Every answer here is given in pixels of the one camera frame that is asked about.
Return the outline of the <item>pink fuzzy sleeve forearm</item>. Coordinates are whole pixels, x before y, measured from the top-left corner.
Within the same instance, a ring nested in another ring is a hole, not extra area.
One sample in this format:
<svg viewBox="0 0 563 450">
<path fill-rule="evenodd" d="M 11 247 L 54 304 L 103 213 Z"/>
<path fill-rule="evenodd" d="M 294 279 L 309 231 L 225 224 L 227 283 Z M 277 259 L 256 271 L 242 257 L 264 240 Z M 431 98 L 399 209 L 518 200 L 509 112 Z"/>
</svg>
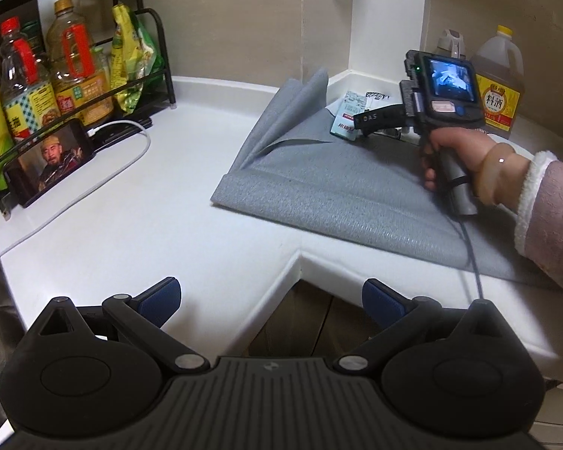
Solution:
<svg viewBox="0 0 563 450">
<path fill-rule="evenodd" d="M 515 246 L 563 289 L 563 162 L 535 154 L 516 210 Z"/>
</svg>

